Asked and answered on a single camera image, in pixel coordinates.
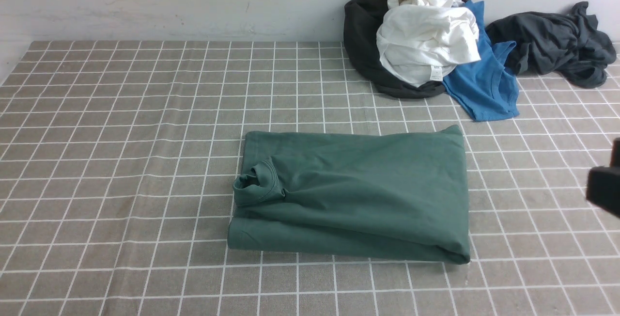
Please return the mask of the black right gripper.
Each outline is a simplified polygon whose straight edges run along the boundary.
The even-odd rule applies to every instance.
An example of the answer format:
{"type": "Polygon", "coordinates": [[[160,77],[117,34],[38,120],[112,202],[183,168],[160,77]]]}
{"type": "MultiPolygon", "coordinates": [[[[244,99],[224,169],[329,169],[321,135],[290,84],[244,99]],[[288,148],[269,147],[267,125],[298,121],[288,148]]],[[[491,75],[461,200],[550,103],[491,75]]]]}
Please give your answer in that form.
{"type": "Polygon", "coordinates": [[[620,217],[620,139],[614,139],[608,166],[589,170],[586,199],[615,217],[620,217]]]}

